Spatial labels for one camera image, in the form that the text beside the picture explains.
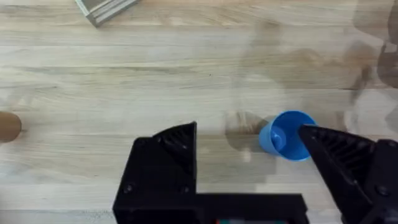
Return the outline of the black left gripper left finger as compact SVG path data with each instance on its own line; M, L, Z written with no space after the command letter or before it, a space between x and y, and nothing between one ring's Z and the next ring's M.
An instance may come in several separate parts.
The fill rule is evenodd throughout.
M132 223L131 206L144 194L195 194L197 123L134 140L113 203L117 223Z

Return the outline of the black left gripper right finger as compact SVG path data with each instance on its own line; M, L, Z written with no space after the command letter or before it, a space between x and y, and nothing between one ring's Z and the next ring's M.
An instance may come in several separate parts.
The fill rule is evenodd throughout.
M397 223L397 142L312 125L298 135L343 223Z

